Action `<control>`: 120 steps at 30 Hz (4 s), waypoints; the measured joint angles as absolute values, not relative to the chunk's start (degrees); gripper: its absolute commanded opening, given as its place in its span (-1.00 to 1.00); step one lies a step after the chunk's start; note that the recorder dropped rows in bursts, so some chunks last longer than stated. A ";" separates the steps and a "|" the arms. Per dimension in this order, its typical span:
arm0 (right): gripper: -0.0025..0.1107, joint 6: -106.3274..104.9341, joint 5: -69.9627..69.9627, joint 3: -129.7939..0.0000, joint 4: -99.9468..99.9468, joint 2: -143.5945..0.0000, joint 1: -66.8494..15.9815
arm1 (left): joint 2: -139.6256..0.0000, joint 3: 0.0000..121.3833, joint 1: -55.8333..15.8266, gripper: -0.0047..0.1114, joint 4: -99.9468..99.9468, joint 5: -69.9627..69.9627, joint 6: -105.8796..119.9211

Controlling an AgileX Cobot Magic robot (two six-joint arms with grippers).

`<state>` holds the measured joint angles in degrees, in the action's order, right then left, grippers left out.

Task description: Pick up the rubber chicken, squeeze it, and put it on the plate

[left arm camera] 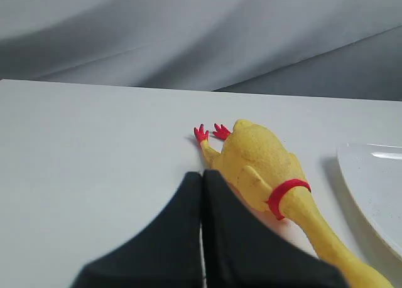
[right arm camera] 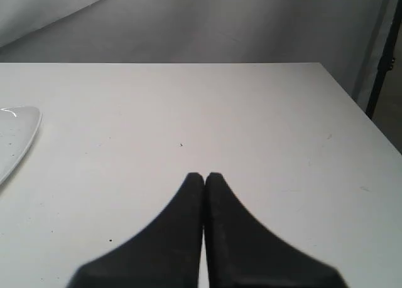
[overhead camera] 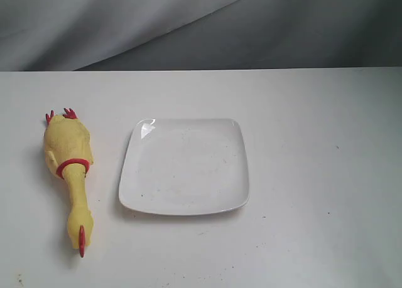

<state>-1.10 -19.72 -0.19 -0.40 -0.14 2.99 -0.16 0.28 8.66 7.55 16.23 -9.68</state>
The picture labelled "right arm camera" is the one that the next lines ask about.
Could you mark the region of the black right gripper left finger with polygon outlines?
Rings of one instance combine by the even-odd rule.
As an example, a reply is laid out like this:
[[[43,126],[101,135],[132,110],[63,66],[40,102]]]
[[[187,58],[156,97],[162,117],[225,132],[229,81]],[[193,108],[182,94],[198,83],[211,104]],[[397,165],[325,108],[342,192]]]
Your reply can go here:
[[[197,287],[204,179],[189,173],[164,210],[132,239],[82,265],[69,287]]]

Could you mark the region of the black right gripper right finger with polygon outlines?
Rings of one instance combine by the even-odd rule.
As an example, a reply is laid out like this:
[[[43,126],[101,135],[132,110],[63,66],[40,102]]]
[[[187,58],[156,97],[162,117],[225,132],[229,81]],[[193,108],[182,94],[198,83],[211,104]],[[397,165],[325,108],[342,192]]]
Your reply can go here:
[[[211,287],[346,287],[339,272],[270,232],[223,175],[205,182],[204,237]]]

